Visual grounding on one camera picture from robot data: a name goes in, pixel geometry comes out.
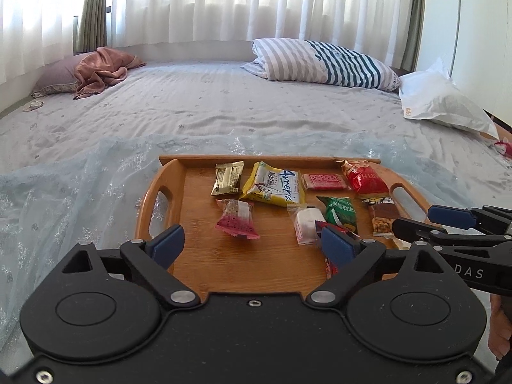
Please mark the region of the person's right hand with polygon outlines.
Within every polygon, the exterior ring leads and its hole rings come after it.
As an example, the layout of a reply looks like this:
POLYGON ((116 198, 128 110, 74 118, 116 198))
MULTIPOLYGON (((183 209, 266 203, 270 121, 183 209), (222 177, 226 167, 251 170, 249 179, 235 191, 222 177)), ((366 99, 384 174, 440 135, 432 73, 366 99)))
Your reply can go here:
POLYGON ((502 305, 501 296, 490 295, 490 332, 488 346, 496 358, 501 359, 506 356, 510 350, 512 326, 506 316, 502 305))

